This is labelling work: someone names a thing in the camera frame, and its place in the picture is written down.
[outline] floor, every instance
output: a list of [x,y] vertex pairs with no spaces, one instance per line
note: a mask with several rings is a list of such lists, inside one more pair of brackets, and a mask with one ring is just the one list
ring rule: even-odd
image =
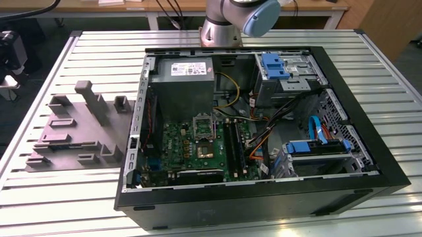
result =
[[[42,68],[29,76],[26,84],[17,90],[18,99],[14,102],[8,102],[0,98],[0,157],[13,138],[70,31],[148,30],[145,18],[119,18],[117,21],[105,18],[64,19],[62,28],[56,26],[52,19],[40,19],[38,23],[46,36],[46,41],[34,46]],[[188,19],[189,29],[197,29],[201,23],[203,19]],[[165,18],[159,19],[159,25],[163,30],[173,30]],[[407,45],[394,65],[418,92],[422,93],[422,72],[419,68],[422,65],[422,49],[416,47],[415,43]]]

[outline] wire bundle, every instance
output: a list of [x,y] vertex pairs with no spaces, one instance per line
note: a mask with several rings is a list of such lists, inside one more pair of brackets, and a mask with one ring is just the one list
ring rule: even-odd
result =
[[169,19],[172,25],[175,26],[175,28],[177,28],[179,30],[185,30],[184,18],[183,18],[183,13],[181,13],[181,9],[180,9],[180,5],[179,5],[179,3],[177,3],[177,0],[173,0],[173,2],[176,3],[176,6],[177,6],[179,11],[176,11],[176,8],[175,8],[173,5],[171,4],[169,0],[167,0],[167,3],[168,3],[168,5],[171,6],[173,12],[176,13],[181,25],[179,25],[179,23],[175,22],[175,21],[171,19],[171,16],[168,15],[168,13],[167,13],[167,11],[165,11],[163,5],[160,4],[159,0],[156,0],[156,2],[157,2],[157,5],[159,5],[160,9],[163,10],[163,12],[164,12],[167,18]]

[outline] motherboard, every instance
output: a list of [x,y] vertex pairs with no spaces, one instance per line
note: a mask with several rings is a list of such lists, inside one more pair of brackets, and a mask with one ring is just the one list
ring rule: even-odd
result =
[[[197,139],[199,134],[212,134],[212,137]],[[244,153],[249,138],[245,120],[211,120],[207,123],[197,119],[165,123],[161,155],[148,158],[152,186],[259,179],[256,162],[247,160]]]

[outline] metal table surface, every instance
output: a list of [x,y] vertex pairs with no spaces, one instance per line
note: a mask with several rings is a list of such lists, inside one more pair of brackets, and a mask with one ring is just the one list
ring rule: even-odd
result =
[[245,46],[320,45],[407,174],[411,186],[336,216],[145,232],[113,198],[119,168],[26,173],[25,160],[50,114],[52,95],[90,80],[105,100],[135,98],[147,47],[199,46],[197,32],[84,32],[69,38],[0,161],[0,236],[386,236],[422,232],[422,98],[364,35],[283,30]]

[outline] wooden desk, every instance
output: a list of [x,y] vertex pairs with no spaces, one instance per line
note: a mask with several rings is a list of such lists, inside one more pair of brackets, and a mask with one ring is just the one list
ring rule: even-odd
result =
[[[0,0],[0,15],[10,12],[25,12],[44,8],[53,0]],[[348,5],[344,0],[330,3],[326,0],[296,0],[299,16],[328,16],[324,29],[335,29]],[[177,0],[184,16],[205,15],[205,0]],[[167,1],[160,3],[171,16],[176,14]],[[280,16],[292,16],[295,11],[293,3],[281,7]],[[124,5],[98,7],[96,1],[61,0],[57,8],[36,17],[147,17],[149,29],[157,30],[157,17],[165,16],[155,0],[143,2],[125,2]]]

